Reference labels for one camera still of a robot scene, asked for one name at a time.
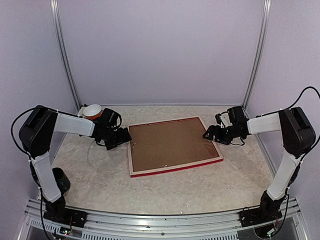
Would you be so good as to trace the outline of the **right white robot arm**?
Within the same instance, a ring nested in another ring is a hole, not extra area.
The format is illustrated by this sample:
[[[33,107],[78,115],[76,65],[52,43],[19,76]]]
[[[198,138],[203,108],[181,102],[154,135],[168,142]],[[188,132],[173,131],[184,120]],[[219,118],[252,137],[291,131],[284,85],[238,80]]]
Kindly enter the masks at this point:
[[[230,125],[216,115],[217,125],[210,125],[202,135],[203,139],[230,145],[235,138],[244,140],[249,135],[280,131],[282,135],[283,157],[266,194],[273,201],[284,197],[294,172],[316,142],[316,133],[301,107],[281,109],[265,115],[247,118],[241,106],[229,108]]]

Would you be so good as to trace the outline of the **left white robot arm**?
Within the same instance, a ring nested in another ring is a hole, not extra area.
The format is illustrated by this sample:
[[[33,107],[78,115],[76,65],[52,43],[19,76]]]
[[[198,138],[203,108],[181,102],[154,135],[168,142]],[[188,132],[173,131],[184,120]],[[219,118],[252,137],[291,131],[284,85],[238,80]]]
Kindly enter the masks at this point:
[[[106,108],[96,120],[61,112],[42,105],[27,110],[28,118],[19,130],[23,149],[30,156],[42,196],[51,203],[62,197],[51,167],[50,146],[54,133],[93,138],[98,146],[112,150],[132,140],[128,128],[122,128],[122,117]]]

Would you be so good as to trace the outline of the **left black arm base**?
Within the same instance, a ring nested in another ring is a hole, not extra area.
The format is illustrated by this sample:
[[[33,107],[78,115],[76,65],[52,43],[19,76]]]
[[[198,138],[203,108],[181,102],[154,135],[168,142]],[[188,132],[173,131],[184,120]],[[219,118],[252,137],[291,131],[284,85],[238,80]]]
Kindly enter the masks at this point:
[[[45,212],[43,217],[56,223],[71,227],[84,228],[88,213],[82,210],[66,207],[66,200],[61,196],[58,200],[50,202],[44,199]]]

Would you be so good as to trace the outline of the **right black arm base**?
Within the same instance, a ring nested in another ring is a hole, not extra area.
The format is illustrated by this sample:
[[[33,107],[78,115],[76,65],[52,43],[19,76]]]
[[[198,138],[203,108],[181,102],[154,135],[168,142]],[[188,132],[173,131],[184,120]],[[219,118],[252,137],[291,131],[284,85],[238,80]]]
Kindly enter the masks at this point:
[[[272,200],[267,191],[264,191],[258,208],[244,207],[239,212],[241,226],[249,227],[280,219],[283,216],[280,207],[284,199],[283,196],[280,199]]]

